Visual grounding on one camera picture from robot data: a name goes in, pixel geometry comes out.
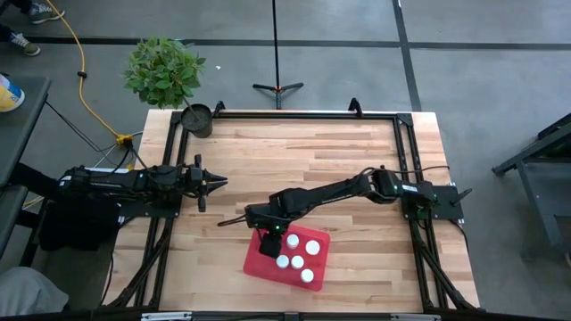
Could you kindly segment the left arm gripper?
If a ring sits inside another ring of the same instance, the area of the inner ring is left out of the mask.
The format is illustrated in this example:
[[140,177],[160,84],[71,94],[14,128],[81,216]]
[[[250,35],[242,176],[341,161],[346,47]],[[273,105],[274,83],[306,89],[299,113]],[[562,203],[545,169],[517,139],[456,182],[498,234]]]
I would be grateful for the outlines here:
[[227,182],[226,177],[213,174],[208,169],[202,169],[202,155],[196,154],[194,156],[194,164],[191,165],[186,171],[186,181],[191,186],[191,193],[195,196],[200,212],[206,211],[206,195],[221,188],[224,182]]

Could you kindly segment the red translucent plastic basket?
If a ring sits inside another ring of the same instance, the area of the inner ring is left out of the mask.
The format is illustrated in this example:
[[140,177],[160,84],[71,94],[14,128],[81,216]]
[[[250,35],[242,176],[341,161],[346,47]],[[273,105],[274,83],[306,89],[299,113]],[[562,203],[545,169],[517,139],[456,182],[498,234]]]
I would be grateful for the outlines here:
[[[295,250],[291,250],[286,246],[286,238],[289,234],[298,235],[300,239],[300,244]],[[306,252],[305,244],[309,240],[319,242],[321,249],[317,256],[311,256]],[[289,226],[289,229],[282,235],[280,255],[286,255],[289,260],[295,255],[300,255],[304,258],[304,267],[294,269],[289,262],[289,266],[282,269],[277,266],[276,259],[259,253],[258,248],[260,241],[257,230],[254,230],[245,256],[243,271],[248,276],[255,276],[261,279],[319,292],[323,287],[330,242],[330,235],[323,231],[303,226]],[[300,273],[305,268],[311,269],[315,275],[314,281],[310,284],[305,284],[300,278]]]

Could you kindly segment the black tripod stand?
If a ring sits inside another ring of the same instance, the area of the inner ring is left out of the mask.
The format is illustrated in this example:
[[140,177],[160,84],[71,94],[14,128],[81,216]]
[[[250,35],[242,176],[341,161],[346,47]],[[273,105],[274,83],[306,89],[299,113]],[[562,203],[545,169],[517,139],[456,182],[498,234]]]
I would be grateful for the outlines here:
[[273,34],[273,50],[274,50],[274,63],[275,63],[275,85],[267,86],[262,84],[253,84],[252,87],[257,90],[270,91],[275,97],[275,105],[277,110],[282,109],[282,96],[283,94],[292,89],[299,89],[304,87],[302,82],[293,83],[286,86],[281,86],[280,83],[280,67],[279,67],[279,54],[278,54],[278,33],[277,33],[277,1],[271,0],[272,11],[272,34]]

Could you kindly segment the green potted plant black pot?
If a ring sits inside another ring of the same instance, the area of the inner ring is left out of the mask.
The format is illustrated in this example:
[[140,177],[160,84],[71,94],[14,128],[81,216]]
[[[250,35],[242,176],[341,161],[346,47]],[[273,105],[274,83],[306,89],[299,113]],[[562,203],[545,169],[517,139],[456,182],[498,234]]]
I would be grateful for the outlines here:
[[184,129],[198,138],[213,131],[211,108],[193,101],[202,85],[206,59],[174,39],[150,37],[128,55],[125,88],[140,102],[160,110],[180,110]]

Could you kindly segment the black bag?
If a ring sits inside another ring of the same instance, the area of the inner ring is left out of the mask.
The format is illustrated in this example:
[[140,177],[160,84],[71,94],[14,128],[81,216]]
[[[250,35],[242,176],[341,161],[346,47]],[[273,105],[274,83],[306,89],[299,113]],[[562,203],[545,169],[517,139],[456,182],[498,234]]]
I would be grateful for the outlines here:
[[97,251],[99,246],[119,230],[120,208],[117,205],[71,205],[50,202],[38,233],[44,251],[70,247],[80,251]]

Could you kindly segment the dark grey side table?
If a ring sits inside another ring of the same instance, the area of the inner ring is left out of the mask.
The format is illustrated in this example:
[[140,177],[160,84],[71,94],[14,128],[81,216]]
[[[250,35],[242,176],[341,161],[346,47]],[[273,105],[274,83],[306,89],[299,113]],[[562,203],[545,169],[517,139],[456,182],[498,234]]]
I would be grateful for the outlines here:
[[0,112],[0,259],[28,192],[48,198],[55,180],[21,162],[21,156],[46,103],[51,79],[12,75],[9,80],[24,94],[22,104]]

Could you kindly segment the grey cloth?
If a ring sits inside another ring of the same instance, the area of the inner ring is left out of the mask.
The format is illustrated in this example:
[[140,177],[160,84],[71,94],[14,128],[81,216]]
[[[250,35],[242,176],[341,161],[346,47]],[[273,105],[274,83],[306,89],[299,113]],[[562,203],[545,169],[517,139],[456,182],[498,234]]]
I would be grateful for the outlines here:
[[31,267],[0,274],[0,317],[62,312],[69,295]]

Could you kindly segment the yellow and blue container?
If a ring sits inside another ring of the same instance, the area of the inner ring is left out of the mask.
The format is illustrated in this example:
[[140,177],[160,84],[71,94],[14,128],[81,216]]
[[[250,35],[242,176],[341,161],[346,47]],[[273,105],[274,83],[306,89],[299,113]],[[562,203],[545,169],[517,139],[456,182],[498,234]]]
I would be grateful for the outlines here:
[[25,93],[0,73],[0,112],[19,108],[25,101]]

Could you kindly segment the person's shoe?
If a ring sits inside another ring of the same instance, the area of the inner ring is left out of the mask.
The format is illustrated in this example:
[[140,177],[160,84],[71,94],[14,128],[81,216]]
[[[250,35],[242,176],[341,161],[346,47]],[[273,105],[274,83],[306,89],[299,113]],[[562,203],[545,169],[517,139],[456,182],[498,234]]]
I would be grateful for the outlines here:
[[49,4],[32,3],[28,12],[32,24],[42,24],[48,21],[57,21],[65,16],[65,11],[57,11]]
[[37,45],[28,41],[22,33],[16,34],[12,32],[9,36],[8,42],[11,45],[18,47],[27,56],[37,56],[41,53],[41,49]]

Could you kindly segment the dark grey metal cart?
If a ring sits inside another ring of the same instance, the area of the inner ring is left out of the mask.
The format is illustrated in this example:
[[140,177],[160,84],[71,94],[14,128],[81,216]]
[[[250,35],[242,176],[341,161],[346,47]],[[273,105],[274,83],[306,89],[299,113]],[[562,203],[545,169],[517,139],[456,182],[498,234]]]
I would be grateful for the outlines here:
[[571,112],[541,130],[520,152],[492,167],[497,177],[516,170],[548,249],[571,259]]

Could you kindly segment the black aluminium table frame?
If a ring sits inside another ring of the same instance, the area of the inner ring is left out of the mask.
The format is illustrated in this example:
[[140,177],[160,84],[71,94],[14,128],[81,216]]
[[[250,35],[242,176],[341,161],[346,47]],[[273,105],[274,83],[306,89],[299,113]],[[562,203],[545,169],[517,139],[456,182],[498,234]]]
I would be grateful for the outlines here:
[[451,177],[432,112],[231,111],[212,135],[190,138],[186,160],[228,183],[200,212],[184,200],[175,220],[159,306],[163,310],[419,312],[410,226],[398,203],[353,198],[315,209],[301,226],[330,235],[322,290],[279,284],[243,271],[252,231],[237,222],[244,206],[289,187],[313,188],[367,167],[421,168],[425,179]]

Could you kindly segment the silver metal bracket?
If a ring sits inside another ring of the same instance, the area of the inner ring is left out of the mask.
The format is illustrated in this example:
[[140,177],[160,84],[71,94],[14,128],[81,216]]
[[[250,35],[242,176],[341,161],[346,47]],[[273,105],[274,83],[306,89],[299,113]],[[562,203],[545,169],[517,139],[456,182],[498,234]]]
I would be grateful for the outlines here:
[[144,313],[140,321],[192,321],[191,311]]
[[409,314],[409,313],[394,313],[390,316],[391,321],[442,321],[438,315],[430,314]]

